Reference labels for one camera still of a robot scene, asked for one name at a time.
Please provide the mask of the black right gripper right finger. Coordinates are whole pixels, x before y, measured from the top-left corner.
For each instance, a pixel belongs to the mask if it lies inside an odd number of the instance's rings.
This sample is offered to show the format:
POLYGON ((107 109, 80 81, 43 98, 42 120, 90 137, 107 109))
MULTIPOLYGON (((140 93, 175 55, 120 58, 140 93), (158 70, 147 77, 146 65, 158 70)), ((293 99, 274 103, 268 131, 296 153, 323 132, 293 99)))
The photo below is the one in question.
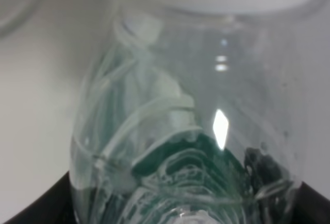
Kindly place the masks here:
POLYGON ((329 200, 303 182, 294 207, 291 223, 330 224, 329 200))

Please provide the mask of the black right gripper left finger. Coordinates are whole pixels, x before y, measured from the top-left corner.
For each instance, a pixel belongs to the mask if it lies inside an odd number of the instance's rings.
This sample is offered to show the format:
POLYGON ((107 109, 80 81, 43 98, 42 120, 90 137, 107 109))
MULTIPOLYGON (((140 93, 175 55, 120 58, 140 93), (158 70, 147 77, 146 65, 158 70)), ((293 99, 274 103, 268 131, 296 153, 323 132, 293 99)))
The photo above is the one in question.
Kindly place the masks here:
POLYGON ((46 193, 6 223, 76 223, 69 173, 66 173, 46 193))

